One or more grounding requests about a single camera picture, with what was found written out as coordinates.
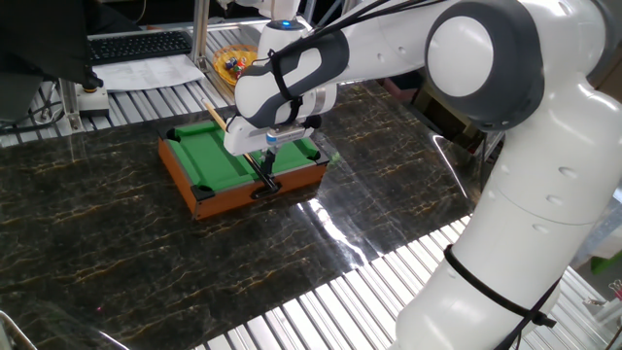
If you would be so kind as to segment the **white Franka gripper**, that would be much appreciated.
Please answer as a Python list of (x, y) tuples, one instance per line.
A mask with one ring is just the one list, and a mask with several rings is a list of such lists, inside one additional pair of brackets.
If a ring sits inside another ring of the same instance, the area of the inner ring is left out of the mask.
[(265, 176), (271, 174), (278, 147), (308, 138), (314, 132), (312, 127), (304, 127), (298, 122), (293, 125), (256, 128), (239, 116), (230, 118), (225, 125), (225, 149), (233, 156), (262, 151), (260, 170)]

